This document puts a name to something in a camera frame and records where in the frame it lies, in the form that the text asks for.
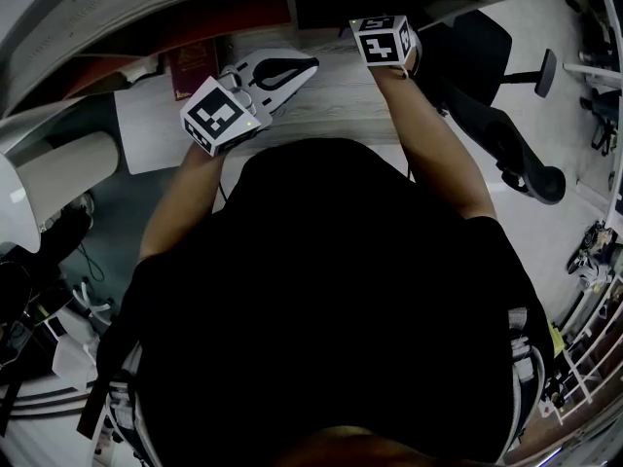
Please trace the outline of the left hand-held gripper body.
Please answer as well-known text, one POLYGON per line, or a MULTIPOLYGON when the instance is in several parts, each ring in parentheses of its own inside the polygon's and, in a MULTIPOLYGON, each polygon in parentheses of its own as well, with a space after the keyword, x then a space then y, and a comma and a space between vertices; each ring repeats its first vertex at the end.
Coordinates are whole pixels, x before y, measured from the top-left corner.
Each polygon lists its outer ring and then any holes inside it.
POLYGON ((207 77, 182 107, 181 125, 212 157, 226 153, 268 129, 318 67, 317 58, 297 50, 257 50, 207 77))

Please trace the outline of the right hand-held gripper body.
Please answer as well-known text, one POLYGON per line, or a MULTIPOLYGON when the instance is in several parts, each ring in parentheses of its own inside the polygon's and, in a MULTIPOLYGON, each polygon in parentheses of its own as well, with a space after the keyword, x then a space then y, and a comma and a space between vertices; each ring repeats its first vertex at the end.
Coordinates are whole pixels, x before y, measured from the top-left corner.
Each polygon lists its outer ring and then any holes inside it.
POLYGON ((413 78, 421 60, 421 40, 404 15, 349 21, 359 53, 368 67, 397 67, 413 78))

